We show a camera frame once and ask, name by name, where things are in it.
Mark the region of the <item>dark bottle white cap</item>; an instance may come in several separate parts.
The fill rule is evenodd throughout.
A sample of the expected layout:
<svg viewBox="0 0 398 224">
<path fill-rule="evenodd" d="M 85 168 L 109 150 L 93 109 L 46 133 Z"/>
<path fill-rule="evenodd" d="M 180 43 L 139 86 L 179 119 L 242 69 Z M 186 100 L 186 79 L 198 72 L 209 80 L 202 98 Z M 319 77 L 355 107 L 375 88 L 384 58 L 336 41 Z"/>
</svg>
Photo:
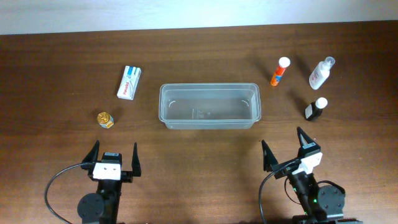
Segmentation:
<svg viewBox="0 0 398 224">
<path fill-rule="evenodd" d="M 311 102 L 305 109 L 305 119 L 307 121 L 312 121 L 317 119 L 321 114 L 323 109 L 327 106 L 328 100 L 324 97 L 320 97 L 314 102 Z"/>
</svg>

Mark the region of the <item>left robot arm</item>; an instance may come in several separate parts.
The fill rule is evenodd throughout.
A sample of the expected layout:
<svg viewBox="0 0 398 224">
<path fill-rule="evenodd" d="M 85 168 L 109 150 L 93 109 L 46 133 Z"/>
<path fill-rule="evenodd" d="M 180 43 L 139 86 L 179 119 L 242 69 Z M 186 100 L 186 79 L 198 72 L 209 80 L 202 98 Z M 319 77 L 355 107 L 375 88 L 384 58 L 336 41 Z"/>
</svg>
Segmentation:
<svg viewBox="0 0 398 224">
<path fill-rule="evenodd" d="M 141 176 L 141 165 L 134 144 L 131 170 L 122 170 L 122 154 L 105 152 L 98 159 L 100 142 L 96 141 L 92 150 L 82 160 L 82 169 L 88 177 L 98 183 L 94 193 L 86 194 L 77 206 L 83 223 L 116 223 L 123 183 L 131 183 L 134 177 Z"/>
</svg>

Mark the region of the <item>small gold-lidded balm jar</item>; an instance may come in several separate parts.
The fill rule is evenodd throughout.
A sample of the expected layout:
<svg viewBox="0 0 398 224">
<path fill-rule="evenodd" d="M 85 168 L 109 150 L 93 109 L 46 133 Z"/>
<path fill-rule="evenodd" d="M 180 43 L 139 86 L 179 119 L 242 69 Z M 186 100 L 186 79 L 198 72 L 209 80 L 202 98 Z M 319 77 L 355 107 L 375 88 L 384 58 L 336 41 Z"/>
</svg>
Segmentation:
<svg viewBox="0 0 398 224">
<path fill-rule="evenodd" d="M 99 125 L 103 128 L 109 129 L 114 125 L 113 117 L 107 112 L 101 112 L 97 116 Z"/>
</svg>

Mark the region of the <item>clear plastic container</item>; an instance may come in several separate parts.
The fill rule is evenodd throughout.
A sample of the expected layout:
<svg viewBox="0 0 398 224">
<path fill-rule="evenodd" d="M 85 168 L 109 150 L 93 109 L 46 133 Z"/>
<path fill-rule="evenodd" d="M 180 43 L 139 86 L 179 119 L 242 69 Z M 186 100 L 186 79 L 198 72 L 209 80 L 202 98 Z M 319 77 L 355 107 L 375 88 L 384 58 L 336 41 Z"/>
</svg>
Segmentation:
<svg viewBox="0 0 398 224">
<path fill-rule="evenodd" d="M 255 83 L 168 83 L 159 119 L 169 129 L 249 129 L 261 119 Z"/>
</svg>

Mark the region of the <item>white Panadol box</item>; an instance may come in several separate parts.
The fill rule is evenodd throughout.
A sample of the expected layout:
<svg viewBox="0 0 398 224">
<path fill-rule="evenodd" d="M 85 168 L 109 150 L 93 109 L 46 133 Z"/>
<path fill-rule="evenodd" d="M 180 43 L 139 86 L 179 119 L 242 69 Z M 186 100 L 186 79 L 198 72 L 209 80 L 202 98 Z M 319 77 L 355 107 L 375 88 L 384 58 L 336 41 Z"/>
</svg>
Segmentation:
<svg viewBox="0 0 398 224">
<path fill-rule="evenodd" d="M 125 66 L 117 97 L 124 100 L 133 100 L 141 75 L 141 68 Z"/>
</svg>

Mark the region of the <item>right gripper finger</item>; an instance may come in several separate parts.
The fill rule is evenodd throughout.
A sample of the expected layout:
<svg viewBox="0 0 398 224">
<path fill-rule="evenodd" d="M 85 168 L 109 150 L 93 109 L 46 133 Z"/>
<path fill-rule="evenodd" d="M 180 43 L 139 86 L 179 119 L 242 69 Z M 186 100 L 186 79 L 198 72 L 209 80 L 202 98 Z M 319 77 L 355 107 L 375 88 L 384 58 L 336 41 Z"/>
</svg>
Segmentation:
<svg viewBox="0 0 398 224">
<path fill-rule="evenodd" d="M 279 163 L 265 140 L 262 140 L 261 144 L 263 151 L 263 169 L 266 172 L 273 172 Z"/>
<path fill-rule="evenodd" d="M 320 148 L 320 146 L 312 138 L 310 138 L 301 127 L 297 128 L 297 135 L 300 142 L 300 147 L 302 149 L 310 149 L 313 147 L 317 149 Z"/>
</svg>

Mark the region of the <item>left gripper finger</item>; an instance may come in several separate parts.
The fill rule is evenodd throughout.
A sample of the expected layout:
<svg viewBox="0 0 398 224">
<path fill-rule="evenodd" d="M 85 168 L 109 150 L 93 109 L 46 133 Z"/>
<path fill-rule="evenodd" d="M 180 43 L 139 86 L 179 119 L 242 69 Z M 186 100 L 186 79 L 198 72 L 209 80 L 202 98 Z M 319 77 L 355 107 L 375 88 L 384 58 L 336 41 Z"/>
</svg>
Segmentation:
<svg viewBox="0 0 398 224">
<path fill-rule="evenodd" d="M 83 164 L 81 166 L 83 170 L 90 170 L 94 166 L 98 158 L 99 148 L 100 142 L 97 140 L 91 151 L 85 156 L 85 158 L 81 162 Z"/>
<path fill-rule="evenodd" d="M 132 176 L 133 177 L 140 177 L 142 174 L 141 171 L 141 165 L 137 153 L 137 143 L 134 143 L 134 148 L 133 148 L 133 155 L 132 155 L 132 162 L 131 162 L 131 167 L 132 167 Z"/>
</svg>

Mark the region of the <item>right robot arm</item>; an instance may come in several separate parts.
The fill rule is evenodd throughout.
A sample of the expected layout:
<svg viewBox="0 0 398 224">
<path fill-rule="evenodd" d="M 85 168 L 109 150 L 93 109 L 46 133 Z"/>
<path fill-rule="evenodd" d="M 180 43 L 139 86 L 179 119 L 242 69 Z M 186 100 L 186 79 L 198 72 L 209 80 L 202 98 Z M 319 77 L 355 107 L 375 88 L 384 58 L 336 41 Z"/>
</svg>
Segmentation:
<svg viewBox="0 0 398 224">
<path fill-rule="evenodd" d="M 313 170 L 321 162 L 321 147 L 310 138 L 302 128 L 297 128 L 300 143 L 297 157 L 279 163 L 265 141 L 261 141 L 263 169 L 269 173 L 261 182 L 258 199 L 262 221 L 266 223 L 262 206 L 262 190 L 271 177 L 286 177 L 304 210 L 303 215 L 292 217 L 292 223 L 361 223 L 355 218 L 345 218 L 343 208 L 346 191 L 340 185 L 330 181 L 316 181 Z"/>
</svg>

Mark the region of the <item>orange tube white cap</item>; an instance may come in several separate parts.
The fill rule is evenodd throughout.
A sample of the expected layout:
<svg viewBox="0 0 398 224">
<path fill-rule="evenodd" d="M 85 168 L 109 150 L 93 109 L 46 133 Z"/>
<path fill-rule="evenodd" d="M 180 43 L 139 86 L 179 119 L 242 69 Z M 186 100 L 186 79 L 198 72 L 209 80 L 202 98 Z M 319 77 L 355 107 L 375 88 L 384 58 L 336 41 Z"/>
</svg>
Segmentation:
<svg viewBox="0 0 398 224">
<path fill-rule="evenodd" d="M 286 70 L 290 66 L 290 59 L 288 57 L 281 57 L 278 61 L 278 66 L 271 78 L 270 84 L 277 86 Z"/>
</svg>

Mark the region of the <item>white spray bottle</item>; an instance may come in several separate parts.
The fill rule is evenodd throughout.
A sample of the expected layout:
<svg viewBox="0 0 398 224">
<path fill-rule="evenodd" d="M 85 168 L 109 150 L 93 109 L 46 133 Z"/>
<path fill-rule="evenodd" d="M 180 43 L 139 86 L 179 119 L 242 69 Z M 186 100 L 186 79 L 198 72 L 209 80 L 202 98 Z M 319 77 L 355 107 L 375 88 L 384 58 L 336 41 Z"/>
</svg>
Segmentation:
<svg viewBox="0 0 398 224">
<path fill-rule="evenodd" d="M 318 63 L 314 71 L 309 76 L 310 87 L 314 90 L 319 89 L 326 79 L 330 76 L 330 70 L 335 64 L 333 57 L 327 57 L 324 61 Z"/>
</svg>

